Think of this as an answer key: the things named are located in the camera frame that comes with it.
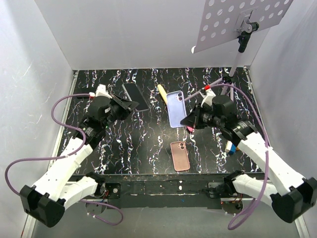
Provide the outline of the phone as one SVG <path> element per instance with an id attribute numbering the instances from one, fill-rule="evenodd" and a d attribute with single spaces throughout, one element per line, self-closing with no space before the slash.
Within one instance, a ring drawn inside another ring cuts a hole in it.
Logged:
<path id="1" fill-rule="evenodd" d="M 135 108 L 138 112 L 144 112 L 149 110 L 149 106 L 139 89 L 139 87 L 135 83 L 123 83 L 122 87 L 127 95 L 127 97 L 134 102 L 138 103 L 138 106 Z"/>

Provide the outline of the purple phone case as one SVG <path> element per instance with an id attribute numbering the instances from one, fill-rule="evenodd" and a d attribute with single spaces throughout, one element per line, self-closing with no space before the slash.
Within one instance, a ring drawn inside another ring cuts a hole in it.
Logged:
<path id="1" fill-rule="evenodd" d="M 182 127 L 181 121 L 187 116 L 183 92 L 170 92 L 167 94 L 166 98 L 170 127 Z"/>

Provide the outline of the pink phone case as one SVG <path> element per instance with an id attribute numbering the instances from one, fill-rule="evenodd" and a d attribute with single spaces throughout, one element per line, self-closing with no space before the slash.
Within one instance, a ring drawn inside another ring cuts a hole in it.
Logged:
<path id="1" fill-rule="evenodd" d="M 176 172 L 188 171 L 190 169 L 190 162 L 188 159 L 188 152 L 186 144 L 183 141 L 176 141 L 170 144 L 171 155 L 174 169 Z"/>

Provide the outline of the black smartphone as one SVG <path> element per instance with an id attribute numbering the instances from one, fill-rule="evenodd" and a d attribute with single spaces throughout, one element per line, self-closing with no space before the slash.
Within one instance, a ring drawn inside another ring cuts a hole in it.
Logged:
<path id="1" fill-rule="evenodd" d="M 81 93 L 81 94 L 76 94 L 75 97 L 79 98 L 79 99 L 90 98 L 90 94 L 89 93 Z"/>

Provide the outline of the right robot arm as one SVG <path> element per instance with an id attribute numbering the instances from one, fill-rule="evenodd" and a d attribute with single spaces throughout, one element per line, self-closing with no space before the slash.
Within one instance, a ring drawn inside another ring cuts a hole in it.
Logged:
<path id="1" fill-rule="evenodd" d="M 292 223 L 315 206 L 317 180 L 305 178 L 282 160 L 252 123 L 237 117 L 233 101 L 228 96 L 215 96 L 210 104 L 195 105 L 181 124 L 194 129 L 217 127 L 225 139 L 247 154 L 264 171 L 263 181 L 243 172 L 234 172 L 226 177 L 224 191 L 228 196 L 244 193 L 255 198 L 251 210 L 262 201 L 287 223 Z"/>

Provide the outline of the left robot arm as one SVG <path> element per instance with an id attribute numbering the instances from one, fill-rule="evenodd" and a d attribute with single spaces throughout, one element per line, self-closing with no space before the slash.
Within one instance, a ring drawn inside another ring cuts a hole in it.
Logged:
<path id="1" fill-rule="evenodd" d="M 73 204 L 87 196 L 102 198 L 106 181 L 90 172 L 67 185 L 81 163 L 95 150 L 106 135 L 106 129 L 117 120 L 125 120 L 138 106 L 137 102 L 116 95 L 96 96 L 83 116 L 79 130 L 46 173 L 32 186 L 23 186 L 19 195 L 25 212 L 51 228 Z"/>

